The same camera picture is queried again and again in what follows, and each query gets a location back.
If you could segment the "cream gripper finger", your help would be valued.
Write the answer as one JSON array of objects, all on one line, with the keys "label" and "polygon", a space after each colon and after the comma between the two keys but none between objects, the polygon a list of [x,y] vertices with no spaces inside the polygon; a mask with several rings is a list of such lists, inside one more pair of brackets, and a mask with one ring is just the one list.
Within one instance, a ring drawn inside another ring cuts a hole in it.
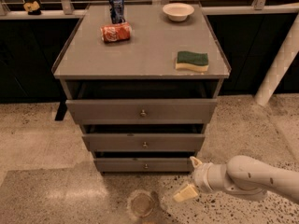
[{"label": "cream gripper finger", "polygon": [[173,195],[173,199],[177,203],[184,202],[186,200],[195,198],[198,196],[198,189],[194,184],[185,184],[179,188]]},{"label": "cream gripper finger", "polygon": [[199,168],[203,164],[199,159],[197,159],[194,156],[190,156],[190,160],[194,169]]}]

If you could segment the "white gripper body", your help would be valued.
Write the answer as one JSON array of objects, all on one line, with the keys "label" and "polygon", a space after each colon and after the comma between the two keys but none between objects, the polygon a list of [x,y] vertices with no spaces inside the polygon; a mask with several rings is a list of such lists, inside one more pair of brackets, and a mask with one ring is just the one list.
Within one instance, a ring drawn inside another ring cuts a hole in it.
[{"label": "white gripper body", "polygon": [[226,191],[231,186],[225,164],[199,164],[194,168],[192,178],[197,188],[204,193]]}]

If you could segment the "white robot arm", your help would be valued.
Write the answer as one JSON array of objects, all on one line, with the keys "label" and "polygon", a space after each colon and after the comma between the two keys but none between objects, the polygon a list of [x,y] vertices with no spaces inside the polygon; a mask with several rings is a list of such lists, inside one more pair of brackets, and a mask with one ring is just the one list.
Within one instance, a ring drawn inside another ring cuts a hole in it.
[{"label": "white robot arm", "polygon": [[190,157],[192,178],[173,195],[177,203],[198,197],[201,192],[222,191],[236,198],[262,201],[274,192],[299,203],[299,173],[268,165],[248,156],[234,156],[225,164],[203,163]]}]

